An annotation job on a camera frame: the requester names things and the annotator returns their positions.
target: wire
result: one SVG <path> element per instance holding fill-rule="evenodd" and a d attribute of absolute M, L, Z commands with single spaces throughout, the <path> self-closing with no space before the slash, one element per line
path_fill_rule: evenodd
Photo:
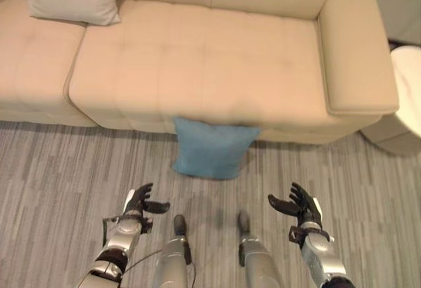
<path fill-rule="evenodd" d="M 108 222 L 116 222 L 117 219 L 121 219 L 121 218 L 135 218 L 135 216 L 127 216 L 127 215 L 126 216 L 115 216 L 115 217 L 103 219 L 103 246 L 105 246 L 105 244 L 107 244 Z M 139 263 L 143 262 L 144 260 L 148 259 L 149 257 L 151 257 L 155 254 L 158 254 L 160 252 L 162 252 L 162 250 L 152 252 L 151 254 L 148 254 L 147 256 L 141 258 L 136 263 L 131 265 L 124 273 L 129 272 L 132 268 L 134 268 Z M 197 270 L 196 270 L 196 264 L 193 261 L 191 261 L 191 265 L 193 266 L 193 283 L 191 283 L 191 288 L 194 288 L 195 282 L 196 282 Z"/>
<path fill-rule="evenodd" d="M 191 265 L 193 266 L 193 283 L 191 283 L 191 288 L 194 288 L 196 282 L 196 264 L 191 261 Z"/>
<path fill-rule="evenodd" d="M 155 254 L 158 254 L 158 253 L 160 253 L 160 252 L 162 252 L 162 250 L 159 250 L 159 251 L 155 251 L 155 252 L 153 252 L 153 253 L 151 253 L 151 254 L 148 254 L 147 256 L 145 256 L 145 257 L 143 257 L 143 258 L 141 258 L 140 260 L 138 260 L 136 263 L 134 263 L 133 265 L 131 265 L 124 273 L 127 273 L 129 270 L 131 270 L 134 266 L 136 266 L 136 265 L 138 265 L 140 262 L 143 262 L 144 260 L 146 260 L 147 258 L 149 258 L 149 257 L 151 257 L 151 256 L 153 256 L 153 255 L 155 255 Z"/>
<path fill-rule="evenodd" d="M 148 254 L 147 256 L 141 258 L 140 260 L 138 260 L 136 263 L 134 263 L 133 265 L 131 265 L 124 273 L 127 274 L 131 269 L 133 269 L 136 265 L 138 265 L 139 263 L 143 262 L 144 260 L 148 259 L 149 257 L 158 254 L 162 252 L 162 250 L 159 251 L 155 251 L 152 252 L 151 254 Z M 191 265 L 193 266 L 193 282 L 191 283 L 191 288 L 195 287 L 195 282 L 196 282 L 196 264 L 192 261 Z"/>

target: robotic arm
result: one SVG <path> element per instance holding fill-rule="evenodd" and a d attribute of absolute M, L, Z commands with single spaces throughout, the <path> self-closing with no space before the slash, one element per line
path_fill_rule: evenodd
<path fill-rule="evenodd" d="M 163 214 L 170 209 L 169 203 L 147 200 L 152 185 L 150 183 L 129 192 L 123 214 L 114 217 L 117 219 L 115 231 L 76 288 L 120 288 L 140 235 L 152 230 L 153 221 L 144 217 L 143 212 Z"/>
<path fill-rule="evenodd" d="M 289 240 L 300 246 L 313 282 L 318 288 L 355 288 L 335 253 L 334 238 L 323 230 L 322 210 L 317 199 L 296 183 L 292 183 L 289 198 L 292 201 L 268 196 L 275 210 L 297 217 L 298 224 L 291 226 Z"/>

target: sofa armrest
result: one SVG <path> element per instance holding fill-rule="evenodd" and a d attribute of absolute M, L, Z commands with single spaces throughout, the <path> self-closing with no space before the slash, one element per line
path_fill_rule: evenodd
<path fill-rule="evenodd" d="M 389 45 L 376 0 L 327 0 L 319 15 L 330 114 L 399 108 Z"/>

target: wall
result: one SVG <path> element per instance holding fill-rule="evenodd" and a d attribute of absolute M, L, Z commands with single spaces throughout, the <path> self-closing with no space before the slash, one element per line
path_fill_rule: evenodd
<path fill-rule="evenodd" d="M 391 39 L 421 44 L 421 0 L 378 0 Z"/>

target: carpet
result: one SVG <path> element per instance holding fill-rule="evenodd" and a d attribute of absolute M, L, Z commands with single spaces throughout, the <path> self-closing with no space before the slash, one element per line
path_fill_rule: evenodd
<path fill-rule="evenodd" d="M 358 288 L 421 287 L 421 155 L 389 155 L 359 133 L 323 146 L 256 142 L 238 179 L 212 181 L 173 171 L 177 149 L 168 134 L 0 122 L 0 287 L 75 286 L 101 249 L 101 219 L 148 182 L 152 199 L 172 207 L 151 215 L 152 233 L 141 236 L 133 261 L 160 249 L 182 213 L 195 287 L 246 287 L 235 226 L 245 209 L 285 287 L 314 287 L 287 239 L 295 219 L 266 199 L 287 197 L 293 181 L 318 197 Z M 157 258 L 127 273 L 123 287 L 151 287 Z"/>

